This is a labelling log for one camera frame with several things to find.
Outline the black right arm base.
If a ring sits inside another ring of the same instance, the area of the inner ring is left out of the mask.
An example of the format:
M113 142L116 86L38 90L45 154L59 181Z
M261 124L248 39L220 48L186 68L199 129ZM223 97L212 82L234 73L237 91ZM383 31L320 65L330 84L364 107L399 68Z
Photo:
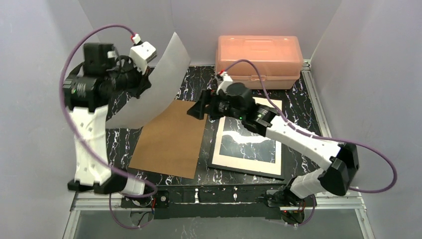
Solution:
M317 206L315 195L301 199L287 187L267 190L261 195L261 199L269 208L288 208L281 210L281 217L285 224L294 227L306 224L314 215Z

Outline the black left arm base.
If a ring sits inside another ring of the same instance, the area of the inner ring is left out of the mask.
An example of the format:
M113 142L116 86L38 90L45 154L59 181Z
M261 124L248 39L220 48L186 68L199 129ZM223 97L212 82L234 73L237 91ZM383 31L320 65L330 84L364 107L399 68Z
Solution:
M122 208L167 208L170 205L170 192L159 189L158 192L148 198L129 198L123 197L121 201Z

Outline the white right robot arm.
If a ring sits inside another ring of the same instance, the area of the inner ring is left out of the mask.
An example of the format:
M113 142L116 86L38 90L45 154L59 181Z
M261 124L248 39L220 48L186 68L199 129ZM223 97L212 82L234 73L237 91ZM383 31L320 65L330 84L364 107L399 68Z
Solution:
M187 114L199 120L204 115L238 119L248 131L280 142L315 162L319 169L292 178L283 190L284 198L299 200L321 192L344 196L359 168L356 145L300 133L298 126L284 121L275 107L257 103L242 83L231 84L226 90L202 90Z

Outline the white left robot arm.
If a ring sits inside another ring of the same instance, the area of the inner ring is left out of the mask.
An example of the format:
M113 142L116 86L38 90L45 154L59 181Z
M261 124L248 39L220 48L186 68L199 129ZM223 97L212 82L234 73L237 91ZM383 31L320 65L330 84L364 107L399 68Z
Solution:
M73 121L76 172L67 184L71 191L140 196L145 184L109 167L106 149L108 103L119 92L139 98L151 87L148 63L156 49L148 42L134 44L129 55L120 55L111 43L86 43L84 61L64 80L65 108Z

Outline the cat photo print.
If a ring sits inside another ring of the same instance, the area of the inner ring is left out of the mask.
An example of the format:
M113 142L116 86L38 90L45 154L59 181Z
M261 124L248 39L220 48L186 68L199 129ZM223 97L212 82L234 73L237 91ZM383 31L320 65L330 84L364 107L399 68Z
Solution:
M132 97L105 127L138 129L159 116L175 99L190 64L190 57L177 33L173 33L163 56L148 79L151 87Z

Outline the brown cardboard backing board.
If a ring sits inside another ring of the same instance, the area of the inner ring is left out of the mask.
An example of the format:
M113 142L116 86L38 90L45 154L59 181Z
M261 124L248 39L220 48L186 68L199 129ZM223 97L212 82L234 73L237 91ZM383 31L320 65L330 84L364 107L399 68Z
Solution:
M194 102L174 100L141 131L133 169L187 179L195 176L206 121L187 115Z

